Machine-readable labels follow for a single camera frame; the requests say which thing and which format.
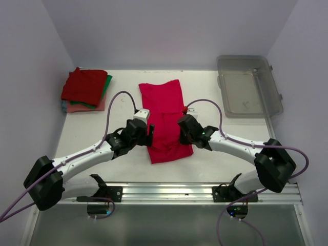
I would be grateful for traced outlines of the crimson pink t shirt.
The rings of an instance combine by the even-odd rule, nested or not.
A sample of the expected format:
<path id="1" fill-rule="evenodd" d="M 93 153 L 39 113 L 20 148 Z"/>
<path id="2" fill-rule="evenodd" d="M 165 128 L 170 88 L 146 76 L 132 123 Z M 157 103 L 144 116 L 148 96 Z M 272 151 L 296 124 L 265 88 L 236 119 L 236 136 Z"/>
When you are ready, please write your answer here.
<path id="1" fill-rule="evenodd" d="M 139 84 L 142 106 L 150 110 L 148 124 L 154 125 L 153 143 L 148 147 L 152 164 L 176 161 L 193 155 L 191 145 L 179 141 L 178 120 L 183 116 L 184 102 L 180 81 L 161 85 Z"/>

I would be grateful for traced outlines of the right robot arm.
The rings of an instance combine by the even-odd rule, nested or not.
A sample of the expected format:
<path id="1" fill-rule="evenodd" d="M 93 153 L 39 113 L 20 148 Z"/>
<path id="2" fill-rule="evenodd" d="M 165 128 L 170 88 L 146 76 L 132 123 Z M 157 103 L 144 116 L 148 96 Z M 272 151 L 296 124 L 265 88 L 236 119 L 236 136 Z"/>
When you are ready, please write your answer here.
<path id="1" fill-rule="evenodd" d="M 243 138 L 233 140 L 216 127 L 202 127 L 190 114 L 184 115 L 177 123 L 181 144 L 230 154 L 255 167 L 248 173 L 237 174 L 228 185 L 215 189 L 225 201 L 240 201 L 258 189 L 280 193 L 296 169 L 295 162 L 275 139 L 271 138 L 267 142 Z"/>

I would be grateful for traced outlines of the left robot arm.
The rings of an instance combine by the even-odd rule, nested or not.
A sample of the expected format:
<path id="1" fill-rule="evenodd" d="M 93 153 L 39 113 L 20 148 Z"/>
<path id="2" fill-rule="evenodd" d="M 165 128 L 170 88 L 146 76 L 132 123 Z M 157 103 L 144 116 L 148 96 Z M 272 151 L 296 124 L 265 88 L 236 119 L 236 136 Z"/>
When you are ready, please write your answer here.
<path id="1" fill-rule="evenodd" d="M 100 184 L 100 178 L 92 175 L 91 186 L 73 185 L 77 174 L 103 162 L 126 155 L 135 146 L 151 146 L 155 126 L 147 125 L 140 119 L 128 119 L 124 128 L 107 134 L 93 146 L 61 158 L 40 157 L 24 181 L 30 197 L 37 208 L 45 211 L 60 200 L 86 196 L 95 201 L 106 197 L 107 189 Z"/>

